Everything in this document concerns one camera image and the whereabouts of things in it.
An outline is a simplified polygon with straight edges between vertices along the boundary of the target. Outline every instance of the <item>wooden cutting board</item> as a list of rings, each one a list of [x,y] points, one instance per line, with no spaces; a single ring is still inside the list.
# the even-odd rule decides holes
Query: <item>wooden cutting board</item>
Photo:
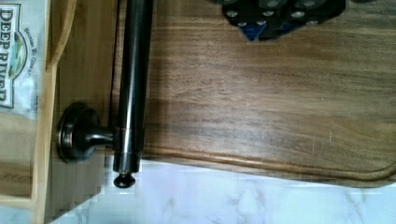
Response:
[[[123,17],[121,7],[120,27]],[[146,127],[154,160],[355,187],[391,183],[396,2],[348,3],[335,20],[250,43],[209,1],[157,1]]]

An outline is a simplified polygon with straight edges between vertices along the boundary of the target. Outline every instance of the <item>metal rod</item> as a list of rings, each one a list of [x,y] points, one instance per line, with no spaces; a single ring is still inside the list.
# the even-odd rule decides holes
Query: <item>metal rod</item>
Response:
[[[149,64],[152,0],[128,0],[120,86],[120,110],[115,134],[113,170],[139,171],[144,145],[144,108]]]

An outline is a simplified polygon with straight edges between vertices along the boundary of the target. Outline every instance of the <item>wooden board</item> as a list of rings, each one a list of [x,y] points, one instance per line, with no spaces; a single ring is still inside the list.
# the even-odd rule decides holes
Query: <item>wooden board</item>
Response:
[[[156,3],[147,155],[349,186],[389,183],[396,2],[349,3],[335,20],[269,43],[248,43],[209,1]]]
[[[65,8],[68,2],[54,1],[52,4],[56,11]],[[46,223],[85,202],[101,189],[105,162],[101,150],[97,149],[87,161],[67,164],[60,160],[56,151],[56,130],[62,113],[75,102],[91,106],[106,125],[116,17],[117,1],[77,1],[71,34],[57,69]]]

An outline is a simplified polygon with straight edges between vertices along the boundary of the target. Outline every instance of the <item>marble surface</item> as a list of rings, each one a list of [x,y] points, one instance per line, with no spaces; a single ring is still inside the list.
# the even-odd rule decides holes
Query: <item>marble surface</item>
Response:
[[[104,187],[51,224],[395,224],[396,184],[352,189],[142,161],[136,184]],[[0,207],[0,223],[29,223]]]
[[[30,212],[25,209],[0,206],[1,224],[24,224],[30,222]]]

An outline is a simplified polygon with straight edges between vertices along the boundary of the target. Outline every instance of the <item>metal base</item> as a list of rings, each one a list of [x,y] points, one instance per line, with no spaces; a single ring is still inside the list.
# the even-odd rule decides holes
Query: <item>metal base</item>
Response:
[[[87,133],[96,127],[99,127],[99,117],[93,109],[84,104],[70,105],[64,111],[58,127],[57,149],[62,160],[87,160],[95,150]]]

